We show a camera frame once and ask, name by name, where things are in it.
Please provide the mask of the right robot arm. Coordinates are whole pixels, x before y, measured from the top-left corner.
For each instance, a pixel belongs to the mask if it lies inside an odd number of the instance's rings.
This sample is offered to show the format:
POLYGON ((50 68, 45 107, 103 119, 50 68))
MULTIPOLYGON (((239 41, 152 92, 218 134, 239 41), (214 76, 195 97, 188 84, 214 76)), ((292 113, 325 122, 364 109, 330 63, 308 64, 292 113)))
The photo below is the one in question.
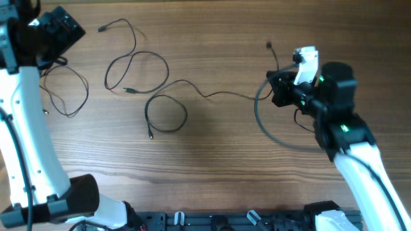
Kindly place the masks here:
POLYGON ((267 72, 264 83, 274 91, 272 102, 295 105, 313 118, 315 139, 348 184, 369 230, 410 230, 410 216, 383 166, 376 139, 354 112, 353 69, 328 62, 301 80, 307 72, 294 72, 294 67, 267 72))

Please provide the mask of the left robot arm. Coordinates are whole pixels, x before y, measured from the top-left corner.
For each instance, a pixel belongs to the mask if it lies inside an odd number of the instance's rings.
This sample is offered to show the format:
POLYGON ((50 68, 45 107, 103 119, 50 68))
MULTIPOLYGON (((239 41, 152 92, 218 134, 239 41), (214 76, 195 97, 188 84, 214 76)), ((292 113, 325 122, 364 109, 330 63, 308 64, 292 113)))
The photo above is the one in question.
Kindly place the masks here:
POLYGON ((127 206, 100 194, 95 178, 69 178, 55 153, 40 95, 40 73, 84 29, 62 8, 42 13, 39 2, 1 2, 1 153, 10 183, 6 228, 36 223, 127 226, 127 206))

